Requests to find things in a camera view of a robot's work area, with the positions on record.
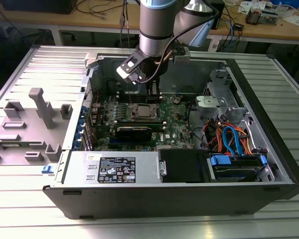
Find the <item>blue cable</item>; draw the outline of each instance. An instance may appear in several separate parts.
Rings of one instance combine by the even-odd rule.
[[[233,151],[233,149],[231,147],[229,147],[228,143],[227,143],[227,139],[226,139],[226,132],[228,130],[231,130],[234,134],[234,137],[235,137],[235,143],[236,143],[236,148],[237,148],[237,152],[238,154],[241,154],[241,155],[245,155],[244,152],[243,152],[243,149],[241,148],[240,144],[239,144],[239,136],[238,136],[238,133],[237,131],[231,127],[231,126],[227,126],[226,128],[224,128],[224,131],[223,131],[223,142],[224,142],[224,145],[225,147],[231,152],[231,154],[234,156],[235,155],[235,152]]]
[[[230,25],[231,39],[230,39],[229,45],[226,47],[227,50],[225,52],[227,52],[230,48],[232,48],[232,44],[233,44],[233,40],[234,40],[234,28],[233,28],[232,24],[230,23],[230,21],[226,21],[226,22]]]

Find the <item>warning label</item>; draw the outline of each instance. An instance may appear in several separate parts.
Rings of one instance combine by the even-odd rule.
[[[135,157],[101,158],[99,183],[135,183]]]

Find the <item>motherboard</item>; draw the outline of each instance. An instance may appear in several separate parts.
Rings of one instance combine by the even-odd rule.
[[[163,96],[159,104],[122,103],[108,96],[93,104],[97,151],[157,151],[193,148],[187,126],[188,102]]]

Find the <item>white workbench leg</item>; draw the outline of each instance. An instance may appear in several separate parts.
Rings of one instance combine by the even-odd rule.
[[[59,29],[51,29],[53,40],[56,46],[64,46],[62,34]]]
[[[215,52],[217,50],[220,40],[222,39],[223,35],[212,35],[208,51]]]

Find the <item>wooden workbench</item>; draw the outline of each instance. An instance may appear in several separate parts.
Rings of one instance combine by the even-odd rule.
[[[90,5],[103,4],[104,0],[90,0]],[[110,7],[121,5],[120,0],[116,0],[107,6],[99,6],[94,10],[105,10]],[[20,12],[5,11],[0,5],[5,16],[18,25],[19,27],[44,28],[52,31],[53,37],[57,45],[62,45],[62,38],[59,31],[61,30],[78,30],[78,31],[94,31],[94,32],[119,32],[120,15],[122,8],[118,7],[106,12],[106,20],[91,14],[82,13],[73,10],[69,15],[40,13],[40,12]],[[79,6],[83,11],[88,11],[87,2]],[[131,33],[138,33],[140,10],[136,4],[129,4],[129,25]],[[282,19],[278,20],[277,25],[249,25],[245,23],[245,14],[237,13],[238,7],[230,10],[230,15],[235,18],[237,23],[243,24],[244,30],[241,40],[272,42],[285,44],[299,44],[299,26],[293,25]],[[7,21],[0,15],[0,25],[9,25]],[[221,21],[217,30],[211,30],[209,38],[215,41],[221,40],[228,34],[225,22]]]

